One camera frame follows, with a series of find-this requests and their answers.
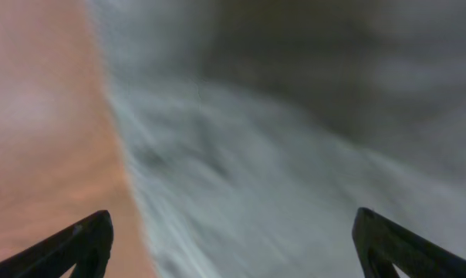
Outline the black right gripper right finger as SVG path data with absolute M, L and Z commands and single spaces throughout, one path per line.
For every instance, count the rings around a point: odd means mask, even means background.
M 369 208 L 357 210 L 353 242 L 366 278 L 466 278 L 466 260 Z

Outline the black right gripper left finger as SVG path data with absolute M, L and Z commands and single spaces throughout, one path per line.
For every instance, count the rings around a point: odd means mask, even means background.
M 34 246 L 0 262 L 0 278 L 103 278 L 113 245 L 107 210 L 68 226 Z

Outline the grey cotton shorts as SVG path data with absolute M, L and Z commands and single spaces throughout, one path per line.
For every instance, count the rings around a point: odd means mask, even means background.
M 359 277 L 367 207 L 466 259 L 466 0 L 90 0 L 160 277 Z

